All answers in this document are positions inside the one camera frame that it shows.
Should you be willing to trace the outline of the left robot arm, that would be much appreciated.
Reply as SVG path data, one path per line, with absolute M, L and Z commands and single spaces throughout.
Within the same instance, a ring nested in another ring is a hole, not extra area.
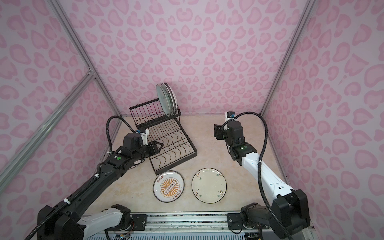
M 96 173 L 81 187 L 54 207 L 45 206 L 38 213 L 37 226 L 27 235 L 30 240 L 82 240 L 89 232 L 85 224 L 79 224 L 89 206 L 112 183 L 146 158 L 158 154 L 164 144 L 152 141 L 148 145 L 133 144 L 119 147 L 110 153 L 97 168 Z

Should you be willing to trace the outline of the light blue flower plate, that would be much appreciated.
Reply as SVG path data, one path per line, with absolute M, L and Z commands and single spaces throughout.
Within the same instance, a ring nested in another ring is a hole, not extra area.
M 158 95 L 160 104 L 162 106 L 163 112 L 168 117 L 170 115 L 170 106 L 169 106 L 169 103 L 167 101 L 165 92 L 162 89 L 161 85 L 157 85 L 156 90 L 157 90 L 157 95 Z

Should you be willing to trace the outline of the cream floral rim plate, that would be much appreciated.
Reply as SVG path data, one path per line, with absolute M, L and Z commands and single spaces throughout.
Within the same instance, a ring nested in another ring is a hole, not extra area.
M 204 168 L 193 176 L 192 191 L 199 201 L 205 204 L 215 204 L 225 196 L 227 181 L 220 171 Z

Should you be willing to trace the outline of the white plate quatrefoil emblem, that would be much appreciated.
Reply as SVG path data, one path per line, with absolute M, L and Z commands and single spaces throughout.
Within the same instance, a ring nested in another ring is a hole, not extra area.
M 161 87 L 165 91 L 165 97 L 170 105 L 169 107 L 170 116 L 173 116 L 176 113 L 176 110 L 175 110 L 173 97 L 171 96 L 171 92 L 165 83 L 161 84 Z

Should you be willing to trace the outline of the dark green rim plate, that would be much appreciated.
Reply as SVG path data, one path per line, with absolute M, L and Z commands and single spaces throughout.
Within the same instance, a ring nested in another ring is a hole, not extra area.
M 173 115 L 176 115 L 178 113 L 178 104 L 177 104 L 177 97 L 174 93 L 174 91 L 172 90 L 172 88 L 170 87 L 170 85 L 168 83 L 164 83 L 165 86 L 168 88 L 169 90 L 169 93 L 170 93 L 170 96 L 172 98 L 172 102 L 173 102 L 173 108 L 174 108 L 174 113 Z

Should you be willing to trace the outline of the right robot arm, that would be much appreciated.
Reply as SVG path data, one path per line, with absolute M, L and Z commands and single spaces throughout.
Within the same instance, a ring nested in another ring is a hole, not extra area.
M 301 189 L 294 190 L 263 162 L 263 152 L 244 137 L 239 121 L 214 125 L 214 137 L 224 140 L 231 158 L 246 169 L 258 182 L 264 204 L 242 207 L 240 216 L 246 228 L 270 227 L 280 239 L 292 237 L 311 224 L 308 197 Z

